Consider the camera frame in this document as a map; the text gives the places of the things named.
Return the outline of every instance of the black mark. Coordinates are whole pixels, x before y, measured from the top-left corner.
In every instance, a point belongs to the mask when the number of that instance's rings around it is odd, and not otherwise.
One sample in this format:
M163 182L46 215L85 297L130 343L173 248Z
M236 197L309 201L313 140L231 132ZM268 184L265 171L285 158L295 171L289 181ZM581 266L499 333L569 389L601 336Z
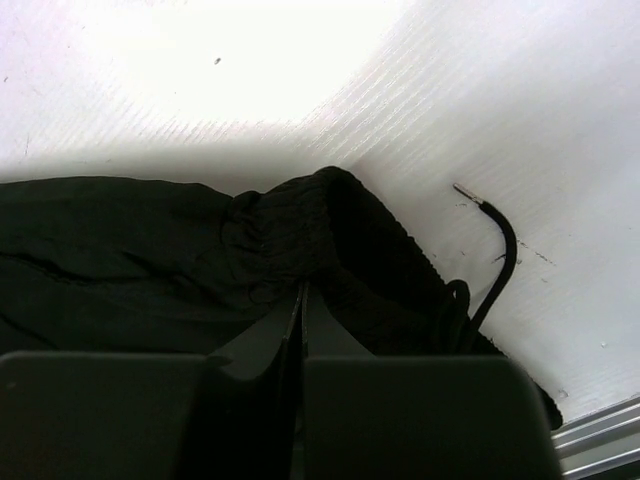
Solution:
M545 262L547 262L550 265L553 265L554 267L557 267L558 265L554 262L552 262L551 260L549 260L547 257L545 257L544 255L542 255L540 252L536 252L534 249L532 249L529 245L527 245L526 243L524 243L522 240L518 240L518 244L522 245L524 248L526 248L527 250L531 250L536 257L544 260Z

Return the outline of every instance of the black garment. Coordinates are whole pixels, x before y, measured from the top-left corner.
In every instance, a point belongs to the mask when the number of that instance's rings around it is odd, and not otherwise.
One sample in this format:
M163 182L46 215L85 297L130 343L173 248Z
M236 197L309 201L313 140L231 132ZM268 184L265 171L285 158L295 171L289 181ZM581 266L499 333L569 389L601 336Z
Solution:
M415 241L335 167L235 198L125 178L1 185L0 225L0 353L207 354L302 278L375 354L451 353L459 327ZM480 335L473 353L500 354Z

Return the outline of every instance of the drawstring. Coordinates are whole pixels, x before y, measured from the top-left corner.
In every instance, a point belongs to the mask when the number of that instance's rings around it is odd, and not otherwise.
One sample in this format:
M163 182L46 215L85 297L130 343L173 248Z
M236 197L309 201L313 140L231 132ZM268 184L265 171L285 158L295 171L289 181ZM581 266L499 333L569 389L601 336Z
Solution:
M462 280L453 280L447 284L450 295L447 295L448 300L445 301L439 315L436 317L436 325L432 331L432 340L437 340L439 337L440 319L446 317L448 321L451 322L450 325L453 329L449 335L447 351L469 353L473 348L478 330L486 318L487 313L489 313L489 309L494 304L500 293L502 293L502 290L507 285L511 275L513 274L518 257L518 243L516 240L516 234L513 231L513 227L509 223L509 220L507 220L507 218L496 207L491 205L489 202L485 202L457 183L453 185L453 188L469 200L476 203L482 212L496 222L500 227L500 230L502 230L506 248L504 265L500 271L500 275L498 275L498 278L491 287L491 290L489 290L489 293L470 322L466 323L467 311L469 310L470 303L469 286Z

